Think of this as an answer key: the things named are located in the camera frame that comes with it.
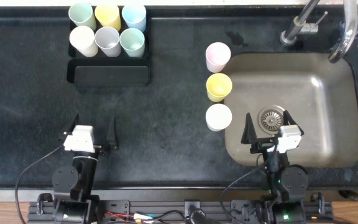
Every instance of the drain strainer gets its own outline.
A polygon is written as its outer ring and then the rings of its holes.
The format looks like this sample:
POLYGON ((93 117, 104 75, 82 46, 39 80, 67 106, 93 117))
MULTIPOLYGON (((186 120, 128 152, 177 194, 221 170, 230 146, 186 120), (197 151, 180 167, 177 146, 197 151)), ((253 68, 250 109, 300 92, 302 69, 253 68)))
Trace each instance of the drain strainer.
POLYGON ((277 131, 283 125, 284 109, 281 106, 267 106, 263 108, 258 115, 260 128, 267 134, 277 134, 277 131))

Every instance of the faucet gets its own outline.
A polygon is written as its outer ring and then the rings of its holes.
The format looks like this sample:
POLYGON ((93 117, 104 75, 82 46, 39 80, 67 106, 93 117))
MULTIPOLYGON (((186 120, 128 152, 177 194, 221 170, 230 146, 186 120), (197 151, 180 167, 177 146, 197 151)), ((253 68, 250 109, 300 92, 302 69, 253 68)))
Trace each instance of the faucet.
MULTIPOLYGON (((299 16, 296 16, 288 30, 285 30, 280 35, 280 40, 286 44, 291 45, 296 41, 296 36, 301 32, 302 27, 306 25, 306 19, 309 17, 312 10, 317 6, 320 0, 311 0, 302 10, 299 16)), ((357 3, 356 0, 343 0, 345 12, 345 30, 340 43, 336 49, 330 53, 328 60, 331 63, 336 63, 341 59, 351 47, 354 37, 357 32, 357 3)))

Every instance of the yellow cup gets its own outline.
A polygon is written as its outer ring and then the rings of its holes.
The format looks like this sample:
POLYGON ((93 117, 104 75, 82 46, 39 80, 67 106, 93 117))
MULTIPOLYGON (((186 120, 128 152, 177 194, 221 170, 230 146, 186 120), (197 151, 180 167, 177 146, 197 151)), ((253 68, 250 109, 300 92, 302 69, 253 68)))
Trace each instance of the yellow cup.
POLYGON ((208 98, 213 102, 222 101, 233 88, 231 79, 223 73, 215 73, 206 81, 208 98))
POLYGON ((121 18, 119 16, 118 6, 101 4, 96 6, 94 14, 102 26, 113 27, 117 31, 121 29, 121 18))

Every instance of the wooden floor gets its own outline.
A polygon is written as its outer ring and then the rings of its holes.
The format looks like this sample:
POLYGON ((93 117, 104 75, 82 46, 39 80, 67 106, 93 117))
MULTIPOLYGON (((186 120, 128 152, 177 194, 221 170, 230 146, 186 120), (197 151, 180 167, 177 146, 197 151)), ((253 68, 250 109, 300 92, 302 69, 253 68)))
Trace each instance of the wooden floor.
MULTIPOLYGON (((29 203, 20 203, 23 217, 27 220, 29 203)), ((358 202, 333 202, 336 219, 349 223, 358 223, 358 202)), ((21 224, 14 202, 0 202, 0 224, 21 224)))

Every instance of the sink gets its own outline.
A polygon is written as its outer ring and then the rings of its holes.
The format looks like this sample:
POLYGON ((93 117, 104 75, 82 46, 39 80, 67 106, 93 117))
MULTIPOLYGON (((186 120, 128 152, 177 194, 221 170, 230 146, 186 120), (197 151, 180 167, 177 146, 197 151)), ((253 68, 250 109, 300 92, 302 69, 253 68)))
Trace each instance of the sink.
POLYGON ((349 167, 358 161, 358 104, 349 64, 328 54, 240 54, 222 71, 233 88, 224 99, 232 111, 225 130, 226 149, 245 166, 258 154, 241 144, 250 113, 258 138, 276 133, 287 110, 304 130, 299 147, 288 151, 292 164, 349 167))

